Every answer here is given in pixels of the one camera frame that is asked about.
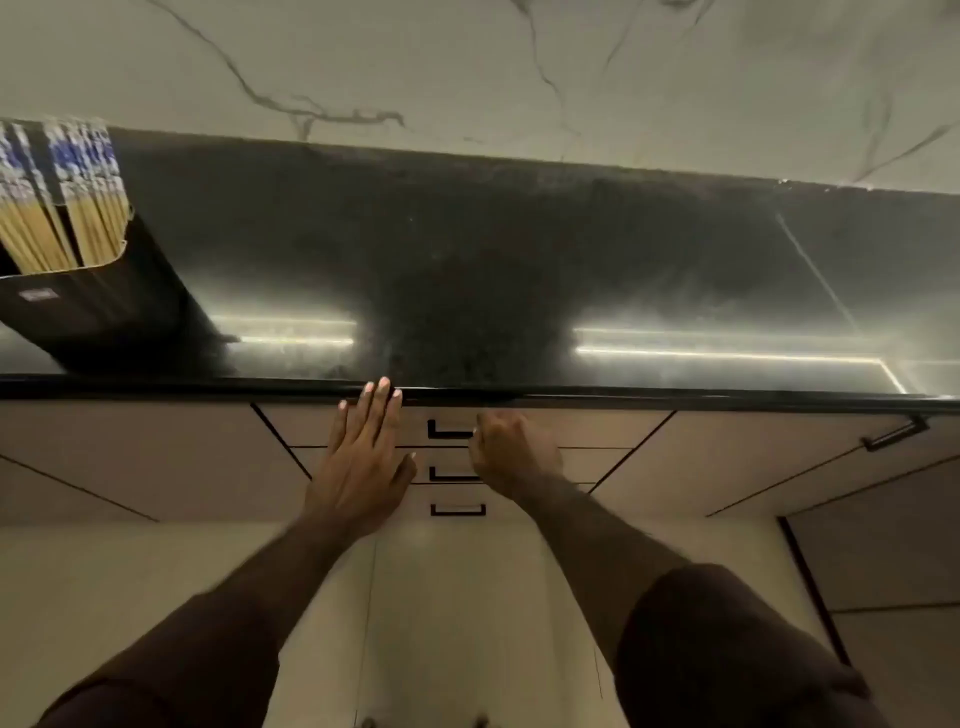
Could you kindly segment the person's right hand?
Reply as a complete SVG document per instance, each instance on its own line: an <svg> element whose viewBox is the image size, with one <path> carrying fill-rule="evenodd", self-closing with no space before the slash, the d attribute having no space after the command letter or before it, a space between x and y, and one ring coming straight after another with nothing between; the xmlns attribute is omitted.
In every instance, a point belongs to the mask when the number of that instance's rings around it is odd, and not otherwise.
<svg viewBox="0 0 960 728"><path fill-rule="evenodd" d="M517 505L566 481L558 446L517 411L481 410L467 447L476 476Z"/></svg>

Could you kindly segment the person's left hand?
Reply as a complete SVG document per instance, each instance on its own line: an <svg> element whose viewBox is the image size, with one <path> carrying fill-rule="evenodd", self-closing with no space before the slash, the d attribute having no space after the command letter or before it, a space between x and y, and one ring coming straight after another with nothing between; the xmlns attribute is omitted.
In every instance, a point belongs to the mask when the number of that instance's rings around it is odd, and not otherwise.
<svg viewBox="0 0 960 728"><path fill-rule="evenodd" d="M391 385L391 449L373 452L371 399L378 382L366 383L357 400L348 403L351 442L334 455L331 426L326 453L306 492L303 519L343 547L381 528L403 499L390 494L391 479L403 456L397 448L402 391Z"/></svg>

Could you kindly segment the black chopstick holder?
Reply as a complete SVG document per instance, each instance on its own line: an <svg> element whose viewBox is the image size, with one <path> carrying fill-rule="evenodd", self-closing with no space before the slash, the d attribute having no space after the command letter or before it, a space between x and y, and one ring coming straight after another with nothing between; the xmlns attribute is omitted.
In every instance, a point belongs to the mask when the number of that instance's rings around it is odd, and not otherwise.
<svg viewBox="0 0 960 728"><path fill-rule="evenodd" d="M4 257L0 323L68 372L217 368L236 342L202 310L139 214L126 226L122 252L105 264L13 274Z"/></svg>

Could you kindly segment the bundle of wooden chopsticks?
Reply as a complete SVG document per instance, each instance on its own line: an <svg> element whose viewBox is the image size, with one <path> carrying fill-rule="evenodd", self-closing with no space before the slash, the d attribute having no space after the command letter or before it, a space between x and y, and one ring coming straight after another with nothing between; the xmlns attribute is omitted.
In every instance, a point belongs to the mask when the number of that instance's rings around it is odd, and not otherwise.
<svg viewBox="0 0 960 728"><path fill-rule="evenodd" d="M0 275L113 263L135 217L104 121L0 118Z"/></svg>

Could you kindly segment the person's left forearm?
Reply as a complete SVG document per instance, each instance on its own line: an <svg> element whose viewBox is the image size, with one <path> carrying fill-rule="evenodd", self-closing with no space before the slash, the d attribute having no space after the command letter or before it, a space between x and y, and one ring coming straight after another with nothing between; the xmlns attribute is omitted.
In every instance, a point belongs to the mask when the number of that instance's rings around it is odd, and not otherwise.
<svg viewBox="0 0 960 728"><path fill-rule="evenodd" d="M337 561L377 531L391 510L361 501L306 506L221 583L178 609L176 621L192 634L212 628L230 643L253 635L278 657Z"/></svg>

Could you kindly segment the person's right forearm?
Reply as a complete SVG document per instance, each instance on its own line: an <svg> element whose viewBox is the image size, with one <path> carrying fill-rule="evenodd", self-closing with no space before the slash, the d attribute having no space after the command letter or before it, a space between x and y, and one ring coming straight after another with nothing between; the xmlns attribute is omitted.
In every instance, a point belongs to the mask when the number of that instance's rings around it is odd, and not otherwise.
<svg viewBox="0 0 960 728"><path fill-rule="evenodd" d="M601 506L557 473L522 473L505 494L532 518L554 555L606 664L641 598L690 560Z"/></svg>

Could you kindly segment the beige shallow drawer front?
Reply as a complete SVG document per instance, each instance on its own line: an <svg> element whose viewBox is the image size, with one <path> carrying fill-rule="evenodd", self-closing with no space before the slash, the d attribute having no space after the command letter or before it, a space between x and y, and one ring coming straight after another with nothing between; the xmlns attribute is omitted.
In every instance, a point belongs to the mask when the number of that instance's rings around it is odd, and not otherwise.
<svg viewBox="0 0 960 728"><path fill-rule="evenodd" d="M290 448L325 447L336 413L333 404L258 404L259 410ZM630 449L665 418L665 412L565 408L516 408L529 421L544 428L561 448ZM466 441L431 441L426 421L436 419L442 428L466 429L476 425L477 407L404 405L396 443L401 447L464 447Z"/></svg>
<svg viewBox="0 0 960 728"><path fill-rule="evenodd" d="M486 504L485 517L465 517L465 519L495 521L527 519L520 506L485 483L414 484L405 492L401 503L390 513L388 522L431 519L430 504Z"/></svg>
<svg viewBox="0 0 960 728"><path fill-rule="evenodd" d="M312 471L323 460L327 452L325 446L293 446L293 455L300 465ZM414 484L437 484L427 482L430 466L436 466L441 473L474 474L470 452L466 446L424 446L400 447L398 455L415 453L417 474ZM624 456L629 448L615 447L561 447L559 449L563 473L573 483L593 485L606 476Z"/></svg>

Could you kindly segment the beige tall cabinet panel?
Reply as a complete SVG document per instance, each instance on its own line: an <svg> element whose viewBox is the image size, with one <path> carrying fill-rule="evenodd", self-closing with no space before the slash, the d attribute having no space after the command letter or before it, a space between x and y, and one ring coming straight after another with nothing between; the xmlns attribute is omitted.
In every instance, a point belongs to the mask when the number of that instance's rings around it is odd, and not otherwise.
<svg viewBox="0 0 960 728"><path fill-rule="evenodd" d="M960 455L780 519L829 640L895 728L960 728Z"/></svg>

